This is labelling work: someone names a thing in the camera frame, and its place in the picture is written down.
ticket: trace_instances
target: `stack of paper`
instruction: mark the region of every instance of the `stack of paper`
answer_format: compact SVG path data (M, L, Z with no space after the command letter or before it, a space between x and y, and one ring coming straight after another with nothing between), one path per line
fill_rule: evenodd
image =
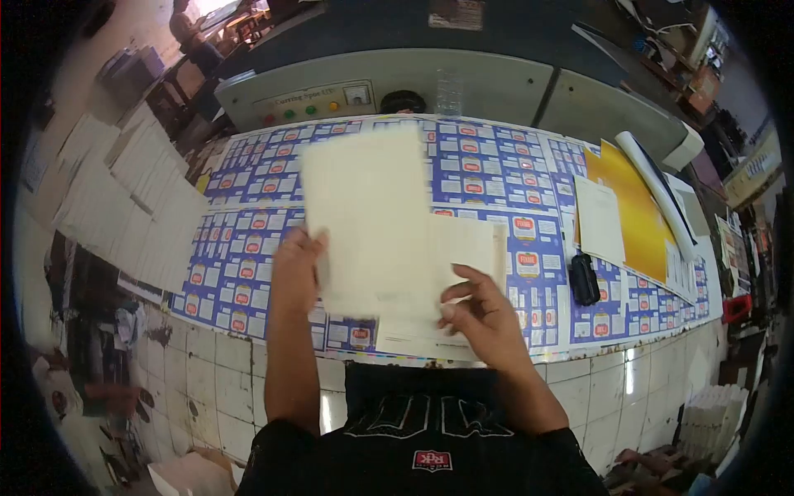
M378 317L380 351L476 360L464 337L436 329L439 298L461 281L451 263L504 287L507 232L429 214L424 160L413 127L343 136L302 154L310 235L330 235L318 267L321 297L329 313Z
M75 177L53 225L131 277L180 291L207 200L183 177L181 157L151 110L143 106L132 119L95 148L81 145L83 134L101 123L89 116L72 131L60 158Z

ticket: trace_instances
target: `paper sheet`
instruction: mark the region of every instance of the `paper sheet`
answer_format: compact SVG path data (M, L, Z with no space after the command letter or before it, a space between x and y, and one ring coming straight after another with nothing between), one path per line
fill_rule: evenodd
M622 266L626 261L620 227L618 197L606 186L575 177L581 249L609 263Z
M452 272L452 263L463 263L489 274L499 288L505 286L507 227L488 221L431 214L436 243L436 270L445 286L464 279ZM401 355L430 356L446 360L479 360L465 336L447 335L436 319L381 317L376 349Z
M418 130L407 127L306 148L301 183L309 233L326 229L331 239L318 267L330 313L439 316L424 159Z

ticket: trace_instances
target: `metal panel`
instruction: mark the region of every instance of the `metal panel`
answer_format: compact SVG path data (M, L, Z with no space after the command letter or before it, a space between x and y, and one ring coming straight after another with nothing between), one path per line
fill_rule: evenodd
M441 48L395 48L308 60L222 84L216 96L240 131L262 127L253 103L298 89L351 79L372 81L374 99L413 90L435 106L437 70L456 71L463 82L463 114L530 125L552 68L491 53Z
M657 164L687 136L684 123L623 90L562 70L539 127L598 144L631 131Z

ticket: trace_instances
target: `red logo patch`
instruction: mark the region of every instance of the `red logo patch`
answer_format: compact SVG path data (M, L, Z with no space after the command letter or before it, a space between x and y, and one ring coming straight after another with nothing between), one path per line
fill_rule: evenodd
M448 452L439 453L434 450L428 452L417 451L414 453L414 465L411 468L421 468L428 472L452 470L452 456Z

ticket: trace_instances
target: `person's right hand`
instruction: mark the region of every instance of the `person's right hand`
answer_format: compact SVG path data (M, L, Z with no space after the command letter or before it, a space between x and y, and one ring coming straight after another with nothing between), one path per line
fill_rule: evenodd
M480 360L498 371L521 371L532 367L518 317L493 279L468 265L454 263L452 269L468 281L450 286L441 293L441 303L444 303L441 314L444 317L438 321L439 329L452 324L453 331L466 336ZM447 303L469 295L472 296L469 300Z

